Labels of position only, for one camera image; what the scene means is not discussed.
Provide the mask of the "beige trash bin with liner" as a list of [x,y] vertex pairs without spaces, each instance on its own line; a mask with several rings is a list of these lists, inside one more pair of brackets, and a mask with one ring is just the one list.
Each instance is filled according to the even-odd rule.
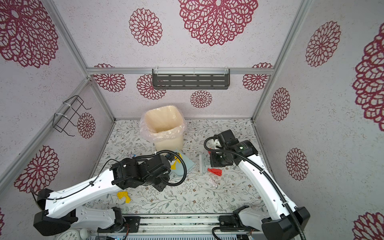
[[140,134],[154,144],[157,151],[179,151],[184,145],[187,124],[182,112],[175,106],[149,110],[140,120]]

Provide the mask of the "teal hand brush white bristles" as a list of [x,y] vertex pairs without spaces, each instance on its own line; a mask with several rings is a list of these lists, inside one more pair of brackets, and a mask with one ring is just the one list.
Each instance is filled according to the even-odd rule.
[[200,154],[199,155],[199,171],[201,175],[204,175],[207,172],[206,161],[207,161],[207,155],[204,153]]

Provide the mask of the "red paper scrap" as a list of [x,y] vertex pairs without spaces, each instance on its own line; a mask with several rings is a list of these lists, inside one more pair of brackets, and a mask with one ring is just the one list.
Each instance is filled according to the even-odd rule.
[[214,175],[216,175],[216,176],[219,176],[219,177],[221,177],[222,174],[223,174],[222,170],[220,170],[220,169],[211,169],[211,168],[207,168],[207,171],[208,171],[209,173],[212,173],[212,174],[214,174]]

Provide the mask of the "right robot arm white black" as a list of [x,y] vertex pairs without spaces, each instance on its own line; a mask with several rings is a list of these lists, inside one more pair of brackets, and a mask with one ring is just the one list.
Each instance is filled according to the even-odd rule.
[[204,148],[210,154],[214,168],[235,164],[250,179],[267,207],[267,212],[243,206],[230,216],[221,216],[220,225],[212,229],[215,239],[217,231],[256,231],[268,240],[292,240],[299,236],[306,239],[304,229],[311,217],[305,207],[298,207],[279,187],[265,167],[257,149],[248,140],[240,142],[231,130],[205,139]]

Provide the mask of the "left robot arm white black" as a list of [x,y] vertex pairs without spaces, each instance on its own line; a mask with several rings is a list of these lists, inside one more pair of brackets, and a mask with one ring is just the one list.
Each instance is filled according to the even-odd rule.
[[162,192],[187,178],[187,166],[178,153],[162,150],[152,155],[125,158],[96,177],[60,191],[31,190],[40,212],[33,226],[43,236],[54,236],[74,229],[95,229],[97,233],[117,233],[128,227],[119,207],[109,210],[84,205],[104,195],[129,188],[152,186]]

